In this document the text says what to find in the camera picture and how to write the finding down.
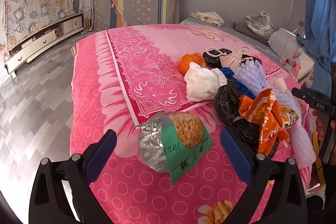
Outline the person's right hand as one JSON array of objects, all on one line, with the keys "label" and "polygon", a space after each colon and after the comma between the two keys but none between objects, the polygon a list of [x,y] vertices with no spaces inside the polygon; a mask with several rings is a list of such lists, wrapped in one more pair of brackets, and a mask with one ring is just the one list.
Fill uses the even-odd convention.
[{"label": "person's right hand", "polygon": [[[315,120],[315,125],[316,125],[316,131],[318,133],[318,140],[319,141],[323,141],[324,138],[324,130],[323,130],[323,122],[322,120],[319,119],[319,111],[314,110],[313,111],[313,115],[317,117],[317,119]],[[336,148],[333,148],[333,153],[330,155],[330,164],[331,165],[335,165],[335,159],[336,159]]]}]

